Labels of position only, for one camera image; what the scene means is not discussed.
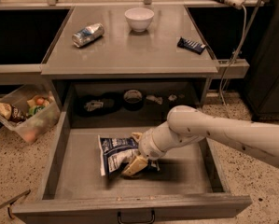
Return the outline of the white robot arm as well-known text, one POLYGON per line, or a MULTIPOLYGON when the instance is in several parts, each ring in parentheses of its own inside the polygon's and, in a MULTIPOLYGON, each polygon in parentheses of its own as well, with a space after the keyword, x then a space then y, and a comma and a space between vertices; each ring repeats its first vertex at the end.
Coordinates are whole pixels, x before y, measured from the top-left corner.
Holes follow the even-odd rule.
POLYGON ((132 176, 150 161, 169 150, 202 141, 204 138, 241 151, 279 169, 279 125, 238 119, 224 119, 204 114, 186 105, 173 107, 167 120, 144 133, 135 133, 139 154, 122 171, 132 176))

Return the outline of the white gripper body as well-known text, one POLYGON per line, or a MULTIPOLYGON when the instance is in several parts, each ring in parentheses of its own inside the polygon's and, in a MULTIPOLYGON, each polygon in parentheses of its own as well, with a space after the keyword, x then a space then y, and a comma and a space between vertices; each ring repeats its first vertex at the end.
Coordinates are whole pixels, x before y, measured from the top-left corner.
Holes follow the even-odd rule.
POLYGON ((171 134, 167 126, 151 128, 144 132, 139 140, 140 153, 149 160, 158 160, 171 147, 171 134))

